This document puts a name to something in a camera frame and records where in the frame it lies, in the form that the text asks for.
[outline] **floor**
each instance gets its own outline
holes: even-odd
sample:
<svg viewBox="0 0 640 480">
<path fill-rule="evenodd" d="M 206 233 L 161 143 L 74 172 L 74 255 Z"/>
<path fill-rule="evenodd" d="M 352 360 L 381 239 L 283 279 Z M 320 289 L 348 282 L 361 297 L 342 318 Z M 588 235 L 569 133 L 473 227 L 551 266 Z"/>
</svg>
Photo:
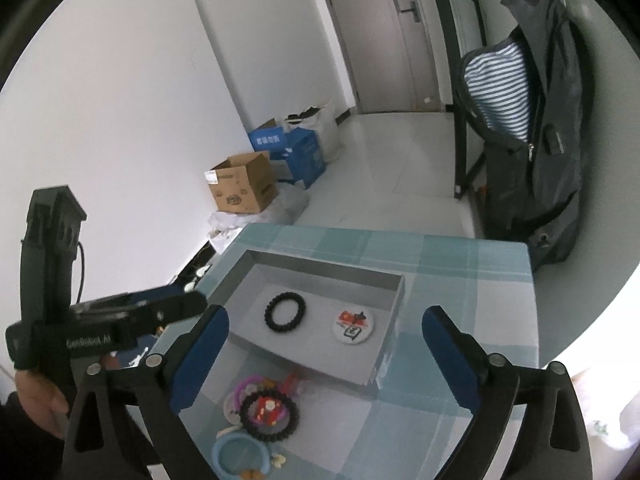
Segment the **floor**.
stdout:
<svg viewBox="0 0 640 480">
<path fill-rule="evenodd" d="M 453 198 L 452 114 L 353 116 L 340 135 L 298 225 L 475 237 L 468 201 Z"/>
</svg>

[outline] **blue ring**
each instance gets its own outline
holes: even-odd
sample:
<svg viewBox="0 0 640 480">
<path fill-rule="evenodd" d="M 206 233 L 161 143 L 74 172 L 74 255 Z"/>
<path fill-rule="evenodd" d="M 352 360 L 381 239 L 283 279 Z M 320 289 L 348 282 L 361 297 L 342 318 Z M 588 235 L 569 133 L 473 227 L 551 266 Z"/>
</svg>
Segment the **blue ring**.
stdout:
<svg viewBox="0 0 640 480">
<path fill-rule="evenodd" d="M 220 465 L 220 452 L 225 445 L 232 440 L 246 440 L 254 444 L 260 450 L 260 454 L 262 455 L 262 466 L 260 468 L 260 472 L 263 475 L 268 475 L 271 471 L 271 455 L 269 454 L 269 449 L 266 444 L 260 442 L 259 440 L 254 439 L 252 436 L 246 433 L 227 433 L 226 435 L 221 436 L 216 440 L 216 443 L 213 445 L 213 471 L 220 477 L 220 480 L 241 480 L 240 476 L 232 475 L 231 473 L 225 471 L 223 467 Z"/>
</svg>

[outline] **table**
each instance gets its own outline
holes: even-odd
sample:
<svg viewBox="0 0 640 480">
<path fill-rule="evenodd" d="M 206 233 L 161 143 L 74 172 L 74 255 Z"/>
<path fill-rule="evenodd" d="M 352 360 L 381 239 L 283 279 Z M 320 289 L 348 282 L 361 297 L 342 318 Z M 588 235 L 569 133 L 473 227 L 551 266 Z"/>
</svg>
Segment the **table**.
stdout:
<svg viewBox="0 0 640 480">
<path fill-rule="evenodd" d="M 274 251 L 401 272 L 406 290 L 388 367 L 378 376 L 380 393 L 363 400 L 318 387 L 300 400 L 301 423 L 288 440 L 272 445 L 287 463 L 273 480 L 433 479 L 462 436 L 470 413 L 460 409 L 422 339 L 425 308 L 440 304 L 462 332 L 487 353 L 517 365 L 538 366 L 538 321 L 527 247 L 524 244 L 408 233 L 252 224 L 244 229 L 198 284 L 210 297 L 247 249 Z M 167 327 L 153 352 L 163 353 L 194 320 Z M 229 423 L 222 403 L 233 386 L 252 374 L 286 377 L 264 354 L 227 341 L 194 405 L 180 417 L 211 461 L 216 433 Z M 516 407 L 506 437 L 486 478 L 499 478 L 523 411 Z M 229 467 L 254 467 L 250 449 L 237 447 Z"/>
</svg>

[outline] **brown cardboard box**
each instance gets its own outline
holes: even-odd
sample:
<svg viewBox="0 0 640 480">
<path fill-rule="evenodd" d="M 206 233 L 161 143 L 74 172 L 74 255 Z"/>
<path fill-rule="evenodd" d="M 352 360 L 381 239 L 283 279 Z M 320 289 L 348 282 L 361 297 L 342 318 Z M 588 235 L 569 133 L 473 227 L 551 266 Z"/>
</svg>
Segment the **brown cardboard box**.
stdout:
<svg viewBox="0 0 640 480">
<path fill-rule="evenodd" d="M 278 193 L 268 152 L 230 156 L 205 175 L 220 211 L 256 214 Z"/>
</svg>

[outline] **gray box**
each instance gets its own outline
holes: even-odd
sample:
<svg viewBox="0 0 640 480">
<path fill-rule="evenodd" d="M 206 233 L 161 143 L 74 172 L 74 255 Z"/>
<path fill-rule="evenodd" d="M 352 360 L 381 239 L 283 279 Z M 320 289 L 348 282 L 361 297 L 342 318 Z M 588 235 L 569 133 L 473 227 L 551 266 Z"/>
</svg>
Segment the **gray box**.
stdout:
<svg viewBox="0 0 640 480">
<path fill-rule="evenodd" d="M 287 291 L 305 299 L 306 314 L 292 332 L 275 333 L 267 327 L 264 312 L 275 296 Z M 334 378 L 368 395 L 373 394 L 370 386 L 375 388 L 385 349 L 389 354 L 395 341 L 393 328 L 403 294 L 402 274 L 247 250 L 209 302 L 226 308 L 236 338 L 303 367 L 310 379 L 326 383 Z M 370 337 L 356 345 L 339 342 L 332 333 L 335 319 L 346 308 L 362 306 L 374 317 Z M 283 303 L 274 311 L 274 320 L 286 322 L 296 311 L 295 304 Z"/>
</svg>

